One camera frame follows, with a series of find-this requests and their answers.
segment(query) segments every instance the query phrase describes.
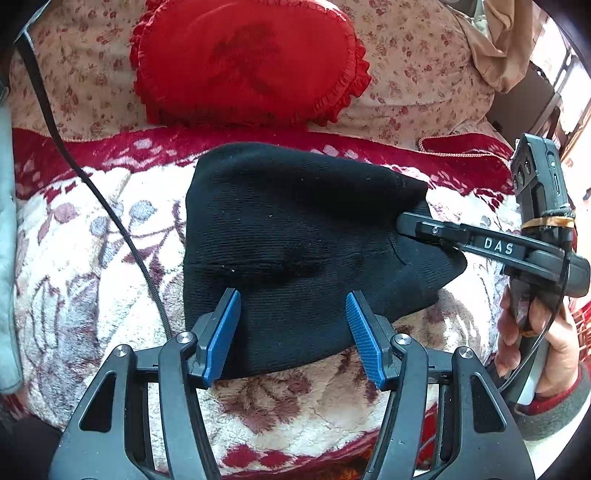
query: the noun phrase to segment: red sleeve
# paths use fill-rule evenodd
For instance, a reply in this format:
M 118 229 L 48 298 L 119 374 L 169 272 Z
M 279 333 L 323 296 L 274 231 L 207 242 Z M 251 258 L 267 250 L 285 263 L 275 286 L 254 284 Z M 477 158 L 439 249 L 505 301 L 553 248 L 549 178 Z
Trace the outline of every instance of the red sleeve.
M 546 413 L 547 411 L 552 410 L 562 401 L 567 399 L 570 396 L 570 394 L 573 391 L 575 391 L 575 389 L 581 383 L 581 368 L 587 368 L 587 371 L 591 374 L 591 363 L 586 362 L 585 364 L 583 364 L 582 367 L 579 367 L 579 377 L 577 378 L 577 381 L 574 383 L 572 387 L 570 387 L 568 390 L 562 392 L 559 395 L 555 395 L 554 397 L 542 397 L 541 395 L 536 395 L 532 403 L 522 410 L 523 413 L 525 413 L 526 415 L 538 415 L 540 413 Z

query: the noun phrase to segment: gray fabric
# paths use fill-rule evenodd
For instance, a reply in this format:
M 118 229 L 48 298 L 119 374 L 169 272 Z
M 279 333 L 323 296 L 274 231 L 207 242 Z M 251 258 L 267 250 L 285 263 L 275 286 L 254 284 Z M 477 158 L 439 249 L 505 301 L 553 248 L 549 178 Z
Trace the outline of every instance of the gray fabric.
M 585 366 L 580 367 L 580 375 L 582 378 L 578 386 L 552 410 L 538 415 L 514 412 L 515 421 L 524 440 L 541 440 L 549 437 L 566 427 L 581 411 L 589 395 L 589 390 L 591 390 L 591 383 Z
M 12 126 L 8 101 L 0 104 L 0 393 L 22 385 L 21 360 L 14 329 L 14 258 L 17 207 L 14 194 Z

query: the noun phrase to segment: knit hat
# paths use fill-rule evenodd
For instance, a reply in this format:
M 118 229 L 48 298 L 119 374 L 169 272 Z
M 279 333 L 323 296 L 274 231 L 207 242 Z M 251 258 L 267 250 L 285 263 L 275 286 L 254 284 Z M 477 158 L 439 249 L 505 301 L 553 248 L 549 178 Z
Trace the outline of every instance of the knit hat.
M 298 367 L 353 345 L 345 297 L 394 322 L 434 304 L 466 258 L 399 235 L 430 216 L 427 185 L 388 168 L 259 143 L 199 158 L 187 192 L 184 309 L 190 329 L 226 287 L 242 296 L 222 378 Z

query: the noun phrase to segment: floral blanket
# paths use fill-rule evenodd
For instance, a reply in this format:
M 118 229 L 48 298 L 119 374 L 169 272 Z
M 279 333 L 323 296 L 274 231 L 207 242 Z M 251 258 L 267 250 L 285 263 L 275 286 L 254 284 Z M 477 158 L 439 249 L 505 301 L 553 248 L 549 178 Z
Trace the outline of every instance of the floral blanket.
M 51 140 L 15 129 L 18 201 L 15 315 L 25 375 L 17 402 L 64 428 L 106 355 L 165 342 L 143 277 L 112 222 L 73 176 Z M 158 128 L 68 148 L 113 205 L 145 259 L 173 331 L 183 330 L 184 197 L 199 155 L 228 141 L 262 141 L 340 155 L 426 181 L 436 218 L 513 231 L 519 215 L 503 143 L 480 134 L 426 138 L 422 152 L 294 131 Z M 467 255 L 464 274 L 439 302 L 396 322 L 425 346 L 470 345 L 484 361 L 506 280 L 492 261 Z M 304 471 L 368 455 L 387 395 L 367 380 L 354 348 L 289 371 L 218 381 L 199 400 L 223 475 Z M 419 466 L 433 447 L 436 392 L 428 396 Z M 150 391 L 157 467 L 166 471 L 157 388 Z

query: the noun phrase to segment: bed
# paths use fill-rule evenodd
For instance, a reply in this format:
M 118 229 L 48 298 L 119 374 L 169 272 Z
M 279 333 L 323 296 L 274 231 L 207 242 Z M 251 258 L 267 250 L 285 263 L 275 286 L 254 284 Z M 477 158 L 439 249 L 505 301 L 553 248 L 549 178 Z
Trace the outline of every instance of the bed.
M 199 155 L 230 141 L 263 141 L 369 161 L 425 180 L 433 215 L 516 231 L 511 148 L 485 119 L 493 89 L 471 61 L 457 17 L 439 0 L 345 0 L 370 63 L 367 90 L 326 127 L 154 128 L 134 93 L 129 38 L 140 0 L 64 0 L 31 35 L 68 148 L 132 234 L 183 330 L 184 195 Z M 64 428 L 105 356 L 165 341 L 124 242 L 46 137 L 18 57 L 9 98 L 18 202 L 15 324 L 24 386 L 5 398 L 15 415 Z M 396 322 L 425 346 L 469 345 L 482 361 L 496 344 L 506 279 L 468 256 L 439 302 Z M 437 394 L 430 391 L 419 468 L 428 468 Z M 354 349 L 311 365 L 219 381 L 199 392 L 220 470 L 230 478 L 357 478 L 387 397 Z M 155 461 L 166 471 L 157 389 L 150 393 Z

